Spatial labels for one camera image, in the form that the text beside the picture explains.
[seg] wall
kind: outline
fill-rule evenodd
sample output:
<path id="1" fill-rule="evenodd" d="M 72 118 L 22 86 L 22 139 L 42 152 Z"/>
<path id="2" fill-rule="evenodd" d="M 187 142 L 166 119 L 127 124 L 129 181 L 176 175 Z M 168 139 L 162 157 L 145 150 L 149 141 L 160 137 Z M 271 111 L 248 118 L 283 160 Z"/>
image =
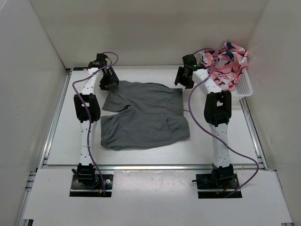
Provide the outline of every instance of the wall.
<path id="1" fill-rule="evenodd" d="M 297 226 L 301 225 L 300 9 L 299 0 L 270 0 L 247 46 L 254 89 L 247 102 Z"/>
<path id="2" fill-rule="evenodd" d="M 67 68 L 114 51 L 119 65 L 175 65 L 226 40 L 245 45 L 267 0 L 31 0 Z"/>
<path id="3" fill-rule="evenodd" d="M 0 0 L 0 225 L 14 225 L 66 70 L 28 0 Z"/>

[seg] folded garment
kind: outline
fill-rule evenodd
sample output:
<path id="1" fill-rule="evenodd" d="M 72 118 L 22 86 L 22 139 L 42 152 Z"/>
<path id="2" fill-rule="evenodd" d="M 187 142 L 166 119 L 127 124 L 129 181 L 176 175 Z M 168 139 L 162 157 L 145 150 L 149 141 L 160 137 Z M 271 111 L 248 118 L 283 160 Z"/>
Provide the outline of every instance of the folded garment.
<path id="1" fill-rule="evenodd" d="M 119 81 L 118 87 L 109 90 L 103 110 L 121 112 L 128 107 L 142 113 L 183 115 L 182 89 L 158 83 Z"/>
<path id="2" fill-rule="evenodd" d="M 101 145 L 113 150 L 170 145 L 190 137 L 184 116 L 174 113 L 142 113 L 132 107 L 101 117 Z"/>
<path id="3" fill-rule="evenodd" d="M 218 52 L 219 62 L 211 75 L 213 81 L 223 90 L 233 90 L 239 82 L 241 75 L 248 67 L 248 51 L 244 48 L 225 42 Z M 200 52 L 199 63 L 202 63 L 208 71 L 211 71 L 216 61 L 216 53 L 207 50 Z"/>

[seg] gray wall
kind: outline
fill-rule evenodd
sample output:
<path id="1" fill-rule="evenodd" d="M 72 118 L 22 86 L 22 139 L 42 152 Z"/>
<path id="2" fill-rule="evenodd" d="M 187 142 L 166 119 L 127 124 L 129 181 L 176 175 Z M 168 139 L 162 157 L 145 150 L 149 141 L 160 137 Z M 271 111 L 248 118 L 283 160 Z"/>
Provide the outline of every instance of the gray wall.
<path id="1" fill-rule="evenodd" d="M 198 48 L 245 45 L 267 0 L 31 0 L 65 66 L 114 51 L 119 65 L 176 65 Z"/>
<path id="2" fill-rule="evenodd" d="M 301 225 L 300 9 L 299 0 L 270 0 L 247 45 L 254 90 L 247 102 L 297 226 Z"/>
<path id="3" fill-rule="evenodd" d="M 28 0 L 0 0 L 0 225 L 14 225 L 65 69 Z"/>

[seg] pink patterned cloth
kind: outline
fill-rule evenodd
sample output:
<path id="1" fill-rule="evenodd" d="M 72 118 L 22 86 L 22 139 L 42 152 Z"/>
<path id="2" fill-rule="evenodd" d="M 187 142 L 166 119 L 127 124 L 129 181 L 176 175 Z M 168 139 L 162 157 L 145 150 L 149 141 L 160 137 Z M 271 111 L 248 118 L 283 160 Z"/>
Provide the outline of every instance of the pink patterned cloth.
<path id="1" fill-rule="evenodd" d="M 203 64 L 208 72 L 211 71 L 216 61 L 216 53 L 205 50 L 199 55 L 198 63 Z M 223 90 L 233 90 L 248 67 L 247 56 L 248 51 L 244 48 L 231 42 L 225 42 L 218 52 L 219 62 L 211 76 L 213 81 Z"/>

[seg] table surface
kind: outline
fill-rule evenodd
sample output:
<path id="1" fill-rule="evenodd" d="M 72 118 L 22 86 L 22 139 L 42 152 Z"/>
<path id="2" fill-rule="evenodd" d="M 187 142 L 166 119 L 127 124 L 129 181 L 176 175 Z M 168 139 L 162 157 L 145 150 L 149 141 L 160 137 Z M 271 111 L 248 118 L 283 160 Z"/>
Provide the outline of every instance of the table surface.
<path id="1" fill-rule="evenodd" d="M 157 82 L 174 88 L 174 79 L 178 66 L 115 66 L 114 70 L 119 80 L 138 82 Z M 75 94 L 71 84 L 87 76 L 87 71 L 73 71 L 69 86 L 61 109 L 59 121 L 52 141 L 48 165 L 77 165 L 80 156 L 81 130 L 76 117 L 73 96 Z M 81 90 L 84 82 L 76 87 Z M 188 95 L 190 89 L 183 90 L 184 108 L 188 109 Z M 103 106 L 108 92 L 95 87 L 100 107 Z M 196 90 L 191 101 L 192 111 L 197 120 L 209 130 L 204 119 L 206 97 L 201 90 Z M 242 108 L 232 103 L 232 118 L 228 128 L 229 146 L 237 152 L 256 159 L 255 148 L 245 121 Z M 101 115 L 115 113 L 101 110 Z M 189 112 L 184 112 L 189 122 L 190 139 L 152 149 L 113 151 L 100 145 L 100 122 L 95 131 L 95 143 L 92 154 L 99 165 L 201 165 L 212 164 L 212 138 L 204 133 L 192 120 Z M 250 160 L 230 153 L 233 164 L 249 164 Z"/>
<path id="2" fill-rule="evenodd" d="M 243 198 L 198 199 L 194 170 L 114 171 L 111 198 L 69 197 L 72 171 L 40 169 L 24 219 L 33 226 L 280 226 L 292 222 L 276 172 L 260 170 Z M 254 170 L 238 171 L 240 184 Z"/>

